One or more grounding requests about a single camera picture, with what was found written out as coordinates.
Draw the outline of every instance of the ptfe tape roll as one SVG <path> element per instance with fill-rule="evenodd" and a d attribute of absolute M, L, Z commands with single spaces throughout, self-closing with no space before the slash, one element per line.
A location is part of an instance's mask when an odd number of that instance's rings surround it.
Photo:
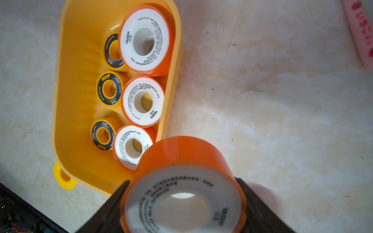
<path fill-rule="evenodd" d="M 114 137 L 114 157 L 128 169 L 135 170 L 144 152 L 156 142 L 157 133 L 152 128 L 134 125 L 123 126 Z M 137 140 L 140 150 L 135 148 Z"/>
<path fill-rule="evenodd" d="M 119 33 L 111 33 L 103 46 L 103 59 L 106 66 L 111 70 L 129 71 L 129 68 L 124 64 L 119 53 Z"/>
<path fill-rule="evenodd" d="M 178 136 L 144 153 L 120 214 L 127 233 L 238 233 L 246 198 L 213 145 Z"/>
<path fill-rule="evenodd" d="M 115 133 L 120 128 L 120 122 L 113 118 L 97 120 L 91 128 L 91 138 L 95 145 L 103 151 L 111 150 Z"/>
<path fill-rule="evenodd" d="M 114 106 L 120 102 L 122 95 L 123 82 L 128 81 L 116 72 L 107 71 L 100 74 L 96 83 L 96 92 L 98 98 L 106 105 Z"/>
<path fill-rule="evenodd" d="M 158 9 L 141 6 L 123 22 L 119 34 L 121 57 L 129 68 L 144 75 L 167 75 L 174 35 Z"/>
<path fill-rule="evenodd" d="M 145 110 L 142 99 L 150 94 L 153 104 Z M 122 110 L 126 118 L 141 128 L 156 124 L 162 113 L 164 102 L 164 86 L 150 77 L 137 77 L 127 82 L 122 94 Z"/>

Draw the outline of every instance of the black label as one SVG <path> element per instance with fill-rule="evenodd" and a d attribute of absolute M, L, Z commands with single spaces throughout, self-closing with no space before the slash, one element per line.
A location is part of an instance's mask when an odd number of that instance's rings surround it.
<path fill-rule="evenodd" d="M 106 61 L 113 68 L 119 68 L 123 66 L 124 64 L 121 58 L 119 60 L 114 60 L 112 59 L 112 57 L 110 57 L 110 53 L 109 53 L 110 45 L 116 40 L 118 40 L 118 33 L 109 36 L 109 38 L 106 40 L 105 51 L 104 51 Z"/>
<path fill-rule="evenodd" d="M 106 98 L 104 94 L 102 93 L 102 87 L 104 85 L 104 82 L 106 82 L 107 80 L 113 81 L 115 84 L 116 90 L 117 90 L 114 97 L 111 99 Z M 101 76 L 97 84 L 97 93 L 98 93 L 98 96 L 100 97 L 100 100 L 104 102 L 105 104 L 113 105 L 117 103 L 120 99 L 120 96 L 122 95 L 122 84 L 120 83 L 119 77 L 115 76 L 112 73 L 106 73 L 103 76 Z"/>
<path fill-rule="evenodd" d="M 105 129 L 107 129 L 107 131 L 109 131 L 110 140 L 109 140 L 108 144 L 103 145 L 98 141 L 97 131 L 98 131 L 99 128 L 105 128 Z M 97 122 L 96 124 L 94 124 L 94 126 L 92 128 L 92 139 L 93 139 L 93 142 L 95 143 L 95 145 L 98 148 L 100 148 L 103 151 L 107 151 L 107 150 L 111 149 L 111 147 L 113 146 L 114 130 L 106 122 L 103 122 L 103 121 Z"/>

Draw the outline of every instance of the brand logo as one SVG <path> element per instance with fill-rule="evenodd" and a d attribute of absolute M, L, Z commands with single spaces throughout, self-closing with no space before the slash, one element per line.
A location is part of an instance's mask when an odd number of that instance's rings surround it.
<path fill-rule="evenodd" d="M 107 79 L 107 78 L 109 78 L 109 77 L 110 77 L 110 74 L 107 74 L 107 75 L 103 76 L 103 77 L 101 78 L 101 80 L 104 81 L 105 79 Z"/>
<path fill-rule="evenodd" d="M 158 111 L 155 111 L 155 112 L 153 112 L 152 114 L 151 114 L 151 119 L 153 119 L 153 117 L 156 115 L 158 113 Z"/>
<path fill-rule="evenodd" d="M 101 146 L 101 145 L 97 145 L 98 148 L 102 149 L 102 150 L 106 150 L 106 147 L 104 146 Z"/>
<path fill-rule="evenodd" d="M 128 44 L 128 42 L 131 42 L 131 38 L 132 38 L 132 36 L 129 34 L 129 32 L 127 32 L 127 34 L 126 34 L 126 44 Z"/>
<path fill-rule="evenodd" d="M 225 219 L 227 218 L 228 209 L 229 208 L 224 208 L 223 209 L 222 216 L 220 217 L 220 220 L 219 220 L 219 226 L 224 225 Z"/>

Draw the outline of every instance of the black device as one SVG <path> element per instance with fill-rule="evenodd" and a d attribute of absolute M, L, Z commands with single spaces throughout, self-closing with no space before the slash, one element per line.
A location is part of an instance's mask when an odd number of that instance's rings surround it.
<path fill-rule="evenodd" d="M 68 233 L 0 184 L 0 233 Z"/>

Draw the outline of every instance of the pink object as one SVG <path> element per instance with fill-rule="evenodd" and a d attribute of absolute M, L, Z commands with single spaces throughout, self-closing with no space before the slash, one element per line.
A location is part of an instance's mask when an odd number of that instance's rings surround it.
<path fill-rule="evenodd" d="M 373 69 L 373 26 L 359 0 L 344 0 L 347 21 L 350 25 L 360 60 L 367 69 Z"/>

